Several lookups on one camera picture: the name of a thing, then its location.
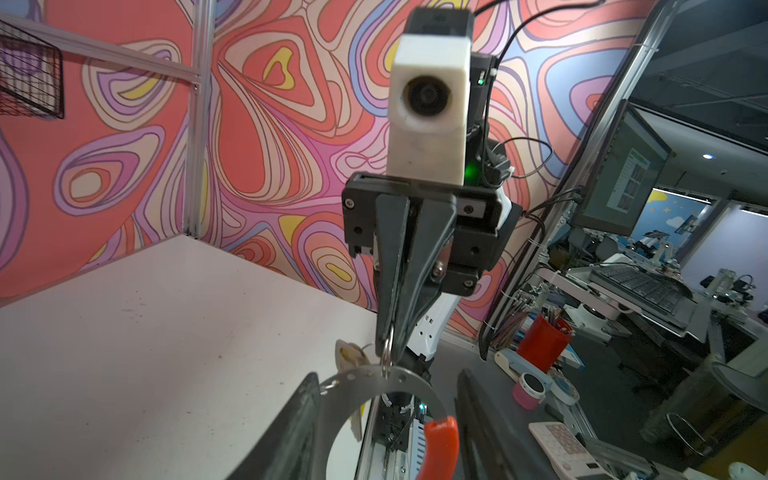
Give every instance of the white cloud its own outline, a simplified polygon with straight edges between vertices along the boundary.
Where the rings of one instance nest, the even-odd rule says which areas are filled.
[[[685,222],[684,218],[675,217],[667,220],[667,225],[669,225],[670,227],[680,228],[680,225],[682,225],[684,222]]]

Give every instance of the camera lens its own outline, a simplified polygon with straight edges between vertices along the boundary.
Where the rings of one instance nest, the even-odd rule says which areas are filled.
[[[408,105],[419,115],[431,117],[445,110],[450,90],[434,77],[417,77],[408,83]]]

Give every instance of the ceiling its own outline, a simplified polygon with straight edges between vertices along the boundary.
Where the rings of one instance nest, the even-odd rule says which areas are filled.
[[[765,203],[761,199],[768,184],[768,156],[674,119],[643,110],[641,115],[674,152],[660,181],[716,197],[737,190],[743,200]],[[706,159],[705,154],[714,158]]]
[[[631,100],[768,151],[766,0],[687,0]]]

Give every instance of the white camera housing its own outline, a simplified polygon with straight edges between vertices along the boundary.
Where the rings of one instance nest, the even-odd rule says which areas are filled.
[[[442,184],[464,184],[469,59],[465,36],[400,37],[389,85],[388,175]],[[418,114],[409,103],[409,84],[437,78],[448,87],[448,101],[438,114]]]

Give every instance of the camera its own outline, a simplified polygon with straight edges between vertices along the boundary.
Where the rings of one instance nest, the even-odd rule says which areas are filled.
[[[474,18],[414,8],[389,84],[387,175],[464,184]]]

